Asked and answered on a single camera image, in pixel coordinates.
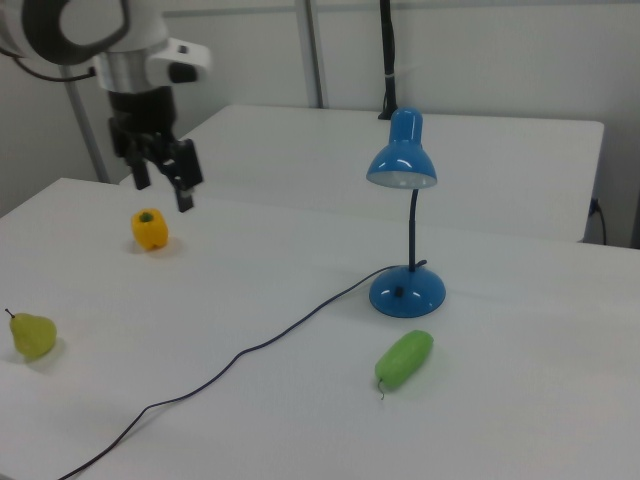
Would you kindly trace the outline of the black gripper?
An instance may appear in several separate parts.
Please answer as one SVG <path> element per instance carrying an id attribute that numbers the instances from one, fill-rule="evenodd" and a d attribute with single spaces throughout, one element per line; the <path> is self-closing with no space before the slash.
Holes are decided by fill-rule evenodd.
<path id="1" fill-rule="evenodd" d="M 109 131 L 114 152 L 124 156 L 131 142 L 140 135 L 154 137 L 154 164 L 171 183 L 178 211 L 194 207 L 193 192 L 203 175 L 191 139 L 177 140 L 172 128 L 177 114 L 172 88 L 154 88 L 141 93 L 108 93 L 112 109 Z M 146 160 L 136 146 L 130 148 L 130 169 L 135 187 L 145 189 L 151 182 Z"/>

